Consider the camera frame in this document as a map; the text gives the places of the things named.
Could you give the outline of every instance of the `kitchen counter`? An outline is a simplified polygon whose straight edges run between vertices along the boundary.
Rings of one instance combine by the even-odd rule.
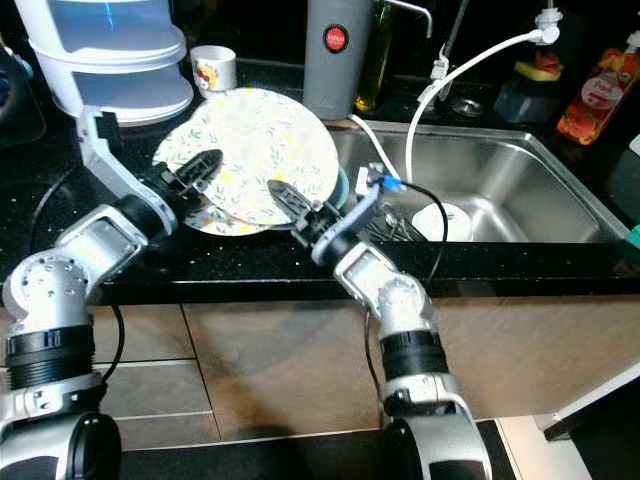
[[[240,67],[241,83],[300,96],[298,67],[281,67],[276,75],[263,63],[241,63]],[[408,122],[416,106],[410,102],[415,98],[414,93],[411,87],[395,91],[398,93],[388,99],[376,115],[368,118]],[[123,148],[114,153],[134,173],[144,171],[160,141],[185,121],[193,108],[160,125],[122,130]],[[49,185],[80,162],[73,120],[46,103],[44,111],[48,129],[42,139],[0,150],[3,172],[0,211],[4,212],[4,222],[0,225],[0,278],[3,279],[28,254],[31,218],[41,196]],[[423,121],[513,128],[492,112],[476,120],[435,113]],[[628,184],[635,182],[633,175],[620,175],[617,170],[626,150],[628,133],[621,134],[617,124],[612,123],[602,138],[588,149],[544,131],[533,133],[628,227],[640,221],[633,218],[633,208],[636,208],[633,205],[637,204],[627,198],[638,190]],[[631,172],[640,176],[640,160],[636,167],[630,167]],[[91,174],[76,167],[47,203],[33,234],[35,249],[49,247],[74,220],[110,200],[109,193]],[[381,249],[399,268],[424,280],[438,244],[385,243]],[[433,296],[637,293],[640,292],[640,251],[622,241],[614,244],[448,243],[429,292]],[[343,297],[346,294],[333,280],[331,272],[317,268],[308,252],[287,232],[224,238],[181,226],[174,237],[153,245],[136,265],[107,282],[99,301],[143,304]]]

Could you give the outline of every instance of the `black cable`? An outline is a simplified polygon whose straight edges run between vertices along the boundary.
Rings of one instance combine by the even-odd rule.
[[[373,360],[371,359],[371,312],[367,310],[364,317],[364,354],[367,357],[367,367],[369,367],[369,373],[373,380],[373,385],[376,388],[376,398],[378,400],[378,427],[384,426],[384,406],[382,404],[382,391],[380,389],[380,381],[378,380],[378,374],[373,367]]]
[[[73,172],[76,171],[79,165],[71,167],[71,169],[67,170],[58,180],[56,180],[44,195],[40,197],[40,201],[38,202],[38,206],[36,207],[33,215],[31,216],[31,231],[29,233],[29,255],[35,253],[35,241],[36,241],[36,228],[38,226],[38,221],[40,220],[40,216],[44,210],[44,207],[47,205],[49,199],[60,189],[62,185],[67,181],[67,179],[71,176]]]
[[[401,183],[407,187],[410,188],[412,190],[415,190],[416,192],[422,193],[423,195],[426,195],[427,197],[429,197],[431,200],[434,201],[434,203],[438,206],[438,210],[440,210],[440,215],[442,215],[442,243],[440,244],[440,249],[438,250],[438,254],[436,256],[436,260],[433,262],[433,267],[431,267],[431,272],[429,272],[429,276],[427,277],[427,280],[424,283],[424,288],[428,288],[429,284],[431,284],[431,280],[433,280],[433,276],[436,273],[436,270],[438,269],[438,265],[440,265],[440,259],[442,258],[442,252],[444,250],[444,244],[447,241],[447,236],[449,235],[449,219],[447,218],[447,212],[444,210],[444,206],[442,205],[442,202],[440,201],[440,199],[438,197],[436,197],[436,195],[431,192],[430,190],[427,190],[426,188],[423,188],[419,185],[415,185],[413,183],[409,183],[409,182],[405,182],[405,181],[401,181]]]
[[[122,351],[124,350],[124,318],[122,318],[122,312],[120,311],[120,307],[118,307],[118,305],[112,304],[111,310],[113,310],[113,313],[116,316],[116,320],[118,322],[118,347],[116,348],[116,354],[111,361],[109,369],[102,376],[103,384],[107,383],[107,380],[115,371],[118,363],[120,363],[120,359],[122,358]]]
[[[460,25],[462,24],[462,18],[464,17],[464,12],[467,9],[467,5],[469,5],[469,0],[462,0],[460,2],[458,13],[456,13],[456,18],[453,21],[453,26],[451,27],[451,31],[449,32],[449,38],[447,38],[447,42],[444,44],[444,49],[442,51],[442,54],[445,57],[449,57],[449,55],[451,55],[453,42],[455,42],[456,37],[458,36],[458,30],[460,29]]]

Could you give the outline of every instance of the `floral plate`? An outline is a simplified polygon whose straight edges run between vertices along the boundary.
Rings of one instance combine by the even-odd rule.
[[[248,235],[289,223],[269,194],[269,179],[289,182],[322,202],[338,177],[338,153],[322,122],[298,102],[267,90],[240,88],[206,101],[162,141],[153,162],[176,170],[213,148],[223,154],[205,191],[213,205],[185,221],[206,233]]]

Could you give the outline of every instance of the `white cable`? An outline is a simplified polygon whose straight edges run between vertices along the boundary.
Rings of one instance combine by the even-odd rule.
[[[409,132],[407,133],[407,144],[405,145],[404,160],[405,160],[405,167],[407,170],[407,181],[409,183],[413,182],[413,159],[412,159],[413,137],[416,134],[416,128],[418,127],[418,122],[420,121],[420,117],[422,117],[422,114],[424,113],[425,108],[427,108],[427,105],[429,105],[429,103],[431,103],[431,101],[436,97],[436,95],[438,95],[438,92],[442,90],[442,88],[448,83],[450,83],[452,80],[455,80],[464,72],[466,72],[470,68],[473,68],[478,63],[482,62],[484,59],[486,59],[487,57],[490,57],[494,53],[498,53],[499,51],[504,50],[505,48],[510,47],[512,45],[516,45],[522,42],[534,41],[534,40],[540,39],[541,37],[542,37],[542,30],[535,29],[530,31],[529,33],[525,33],[523,35],[518,35],[516,37],[509,38],[508,40],[498,43],[497,45],[494,45],[488,50],[485,50],[479,55],[476,55],[467,63],[460,65],[453,72],[449,73],[449,75],[444,77],[442,80],[436,80],[434,83],[432,83],[429,86],[428,90],[425,91],[425,93],[423,93],[424,97],[420,102],[420,105],[418,106],[418,110],[416,110],[416,113],[414,114],[413,119],[411,120],[411,125],[409,126]]]
[[[400,180],[400,175],[398,174],[398,171],[391,164],[391,160],[389,160],[389,157],[387,157],[387,154],[382,149],[382,145],[380,145],[380,142],[378,141],[378,137],[376,137],[376,134],[373,133],[373,130],[371,130],[371,127],[369,127],[369,125],[367,125],[367,123],[364,120],[362,120],[357,115],[354,115],[353,113],[349,114],[349,120],[351,120],[353,123],[358,125],[364,131],[364,133],[367,134],[367,136],[369,137],[369,140],[371,140],[371,143],[375,147],[376,152],[378,152],[378,156],[380,157],[380,160],[382,160],[382,163],[384,163],[384,166],[387,167],[387,170],[389,170],[389,173],[393,177]]]

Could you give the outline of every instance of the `white container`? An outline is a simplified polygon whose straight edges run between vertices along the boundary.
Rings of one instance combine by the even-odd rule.
[[[15,0],[54,102],[77,117],[84,105],[121,126],[177,115],[193,99],[179,73],[186,55],[167,0]]]
[[[54,56],[144,58],[179,43],[167,0],[15,2],[32,44]]]
[[[175,63],[142,72],[104,68],[74,70],[77,65],[36,52],[56,105],[77,117],[83,105],[98,105],[116,114],[121,126],[155,123],[183,111],[193,99],[191,84]]]

